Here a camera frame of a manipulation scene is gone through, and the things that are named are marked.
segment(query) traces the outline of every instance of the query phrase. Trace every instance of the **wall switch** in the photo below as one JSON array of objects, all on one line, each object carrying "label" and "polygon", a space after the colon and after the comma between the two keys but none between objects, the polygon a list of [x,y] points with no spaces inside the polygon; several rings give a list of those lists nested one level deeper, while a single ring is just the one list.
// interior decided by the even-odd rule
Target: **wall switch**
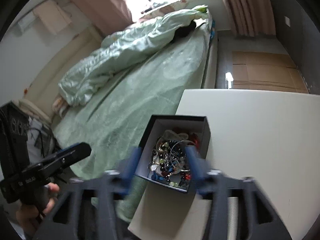
[{"label": "wall switch", "polygon": [[284,20],[285,20],[285,24],[287,24],[289,27],[291,27],[290,26],[290,19],[287,16],[284,17]]}]

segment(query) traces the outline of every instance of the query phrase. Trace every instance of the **beige headboard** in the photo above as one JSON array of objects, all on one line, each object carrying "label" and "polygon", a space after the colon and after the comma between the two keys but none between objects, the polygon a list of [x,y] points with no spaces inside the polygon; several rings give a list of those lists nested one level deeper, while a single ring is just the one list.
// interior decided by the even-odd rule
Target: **beige headboard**
[{"label": "beige headboard", "polygon": [[73,65],[100,48],[101,42],[102,38],[93,26],[76,36],[44,66],[26,95],[19,100],[20,108],[33,112],[50,124],[54,117],[52,104],[59,94],[58,82]]}]

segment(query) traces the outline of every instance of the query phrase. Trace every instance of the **box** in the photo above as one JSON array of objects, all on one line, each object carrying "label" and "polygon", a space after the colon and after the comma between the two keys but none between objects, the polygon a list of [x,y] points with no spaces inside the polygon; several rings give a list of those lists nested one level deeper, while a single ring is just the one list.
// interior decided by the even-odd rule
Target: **box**
[{"label": "box", "polygon": [[[188,189],[191,188],[191,185],[193,184],[192,181],[187,189],[171,187],[167,184],[152,180],[151,176],[153,172],[148,168],[152,149],[154,148],[157,139],[163,135],[165,130],[172,130],[177,127],[189,131],[190,134],[195,133],[197,135],[199,141],[199,155],[203,159],[206,158],[211,133],[205,116],[152,115],[139,143],[139,147],[142,148],[142,155],[135,175],[164,187],[186,193]],[[178,174],[175,176],[177,177],[170,177],[173,179],[173,182],[175,182],[175,179],[179,178]]]},{"label": "box", "polygon": [[264,52],[232,52],[233,89],[309,93],[288,55]]}]

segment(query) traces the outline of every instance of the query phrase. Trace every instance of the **black box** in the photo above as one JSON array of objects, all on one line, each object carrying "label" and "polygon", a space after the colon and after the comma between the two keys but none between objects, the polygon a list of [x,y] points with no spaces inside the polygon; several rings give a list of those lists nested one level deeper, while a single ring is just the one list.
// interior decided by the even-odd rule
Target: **black box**
[{"label": "black box", "polygon": [[153,183],[186,193],[190,186],[187,190],[184,190],[182,188],[171,187],[161,182],[154,181],[151,179],[152,172],[148,169],[152,149],[155,146],[157,138],[162,136],[165,130],[172,130],[176,127],[188,130],[190,133],[195,133],[198,136],[199,155],[203,159],[206,158],[211,133],[205,116],[152,115],[139,143],[139,147],[142,148],[142,155],[135,175]]}]

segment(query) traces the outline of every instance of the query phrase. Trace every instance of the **open jewelry box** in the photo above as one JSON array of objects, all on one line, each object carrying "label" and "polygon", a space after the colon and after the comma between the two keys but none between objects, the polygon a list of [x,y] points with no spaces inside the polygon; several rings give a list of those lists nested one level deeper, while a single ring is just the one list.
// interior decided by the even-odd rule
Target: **open jewelry box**
[{"label": "open jewelry box", "polygon": [[152,115],[139,143],[142,155],[135,175],[180,192],[188,192],[192,181],[184,147],[196,144],[199,156],[205,159],[210,136],[205,116]]}]

